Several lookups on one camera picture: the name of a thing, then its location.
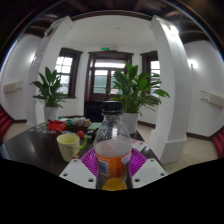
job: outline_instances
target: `bottle cap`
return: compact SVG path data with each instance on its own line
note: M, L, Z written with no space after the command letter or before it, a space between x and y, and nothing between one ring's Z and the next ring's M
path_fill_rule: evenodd
M122 114L122 103L118 101L104 101L103 102L103 115L116 115Z

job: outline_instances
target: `mug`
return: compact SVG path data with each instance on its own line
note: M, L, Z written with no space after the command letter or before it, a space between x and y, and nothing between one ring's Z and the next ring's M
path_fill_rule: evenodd
M84 143L80 146L80 138L76 134L62 134L57 137L58 146L65 161L70 162L73 158L79 158L80 149L87 144L84 136Z

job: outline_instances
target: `plastic bottle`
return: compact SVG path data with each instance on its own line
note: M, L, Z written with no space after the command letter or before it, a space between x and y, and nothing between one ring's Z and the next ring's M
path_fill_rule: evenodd
M104 120L94 141L99 181L104 190L127 189L125 181L132 144L130 134L121 120L122 104L105 101L102 113Z

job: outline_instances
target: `plant pot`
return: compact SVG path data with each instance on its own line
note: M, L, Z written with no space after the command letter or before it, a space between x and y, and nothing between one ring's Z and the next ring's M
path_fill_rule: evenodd
M58 119L58 107L44 107L44 118L45 122L48 123L48 119L57 120Z
M122 122L127 127L129 134L134 134L137 129L138 113L135 114L123 113L121 119Z

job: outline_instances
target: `exit sign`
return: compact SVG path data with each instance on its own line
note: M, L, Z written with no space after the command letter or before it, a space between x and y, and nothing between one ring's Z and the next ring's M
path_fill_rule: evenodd
M108 51L109 50L109 47L102 47L101 50L102 51Z

